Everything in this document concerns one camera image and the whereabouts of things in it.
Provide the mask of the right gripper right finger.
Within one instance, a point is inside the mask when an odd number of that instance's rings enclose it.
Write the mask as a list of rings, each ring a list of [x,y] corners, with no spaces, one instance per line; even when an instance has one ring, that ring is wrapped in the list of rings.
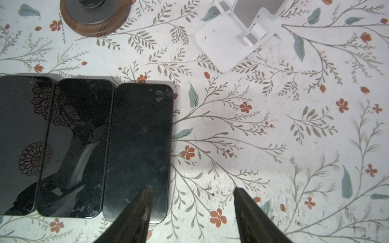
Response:
[[[291,243],[245,189],[235,188],[234,205],[242,243]]]

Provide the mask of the black phone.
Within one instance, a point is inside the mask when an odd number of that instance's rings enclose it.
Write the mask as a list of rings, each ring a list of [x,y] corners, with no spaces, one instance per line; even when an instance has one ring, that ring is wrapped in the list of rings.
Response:
[[[63,79],[54,93],[37,211],[44,217],[93,218],[102,209],[114,85]]]
[[[47,77],[1,77],[1,215],[35,208],[54,88]]]
[[[151,186],[151,223],[168,212],[174,92],[167,84],[121,84],[113,103],[103,215],[113,222]]]

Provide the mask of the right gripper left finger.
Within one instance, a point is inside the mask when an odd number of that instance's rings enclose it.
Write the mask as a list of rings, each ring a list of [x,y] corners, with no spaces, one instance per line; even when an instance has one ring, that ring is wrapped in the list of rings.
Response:
[[[150,186],[140,191],[95,243],[145,243],[153,207]]]

